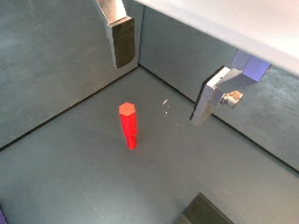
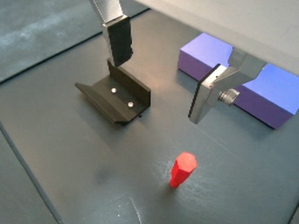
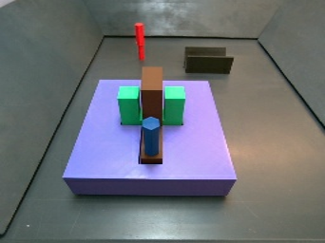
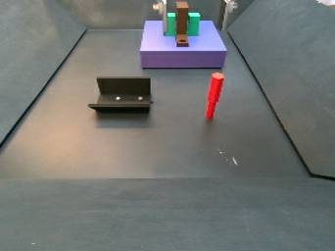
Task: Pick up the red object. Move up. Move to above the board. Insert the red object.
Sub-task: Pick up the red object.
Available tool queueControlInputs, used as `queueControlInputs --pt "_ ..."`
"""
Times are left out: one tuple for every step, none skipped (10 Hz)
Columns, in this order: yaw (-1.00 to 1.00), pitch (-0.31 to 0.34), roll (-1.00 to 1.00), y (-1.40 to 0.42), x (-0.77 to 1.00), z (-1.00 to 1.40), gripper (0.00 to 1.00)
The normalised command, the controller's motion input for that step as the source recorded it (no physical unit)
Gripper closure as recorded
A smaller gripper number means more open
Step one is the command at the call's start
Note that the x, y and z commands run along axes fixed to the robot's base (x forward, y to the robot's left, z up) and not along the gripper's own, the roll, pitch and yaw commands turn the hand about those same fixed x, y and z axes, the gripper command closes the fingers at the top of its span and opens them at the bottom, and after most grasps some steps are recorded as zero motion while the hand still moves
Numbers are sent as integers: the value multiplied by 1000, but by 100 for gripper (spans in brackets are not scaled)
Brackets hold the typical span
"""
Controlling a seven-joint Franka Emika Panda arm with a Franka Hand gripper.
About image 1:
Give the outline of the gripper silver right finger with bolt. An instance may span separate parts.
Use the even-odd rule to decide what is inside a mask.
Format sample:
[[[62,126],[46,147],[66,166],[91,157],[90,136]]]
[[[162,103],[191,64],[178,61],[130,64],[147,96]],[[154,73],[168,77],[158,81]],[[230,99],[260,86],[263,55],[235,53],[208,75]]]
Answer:
[[[243,98],[239,90],[258,83],[270,68],[259,57],[236,50],[231,66],[222,66],[202,83],[190,121],[202,125],[220,105],[235,108]]]

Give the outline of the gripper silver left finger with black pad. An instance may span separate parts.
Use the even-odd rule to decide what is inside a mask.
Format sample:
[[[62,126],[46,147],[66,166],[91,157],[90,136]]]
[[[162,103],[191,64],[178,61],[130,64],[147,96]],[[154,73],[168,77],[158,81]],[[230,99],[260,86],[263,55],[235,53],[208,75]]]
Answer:
[[[135,20],[127,15],[123,0],[95,0],[95,3],[107,24],[114,64],[122,68],[136,56]]]

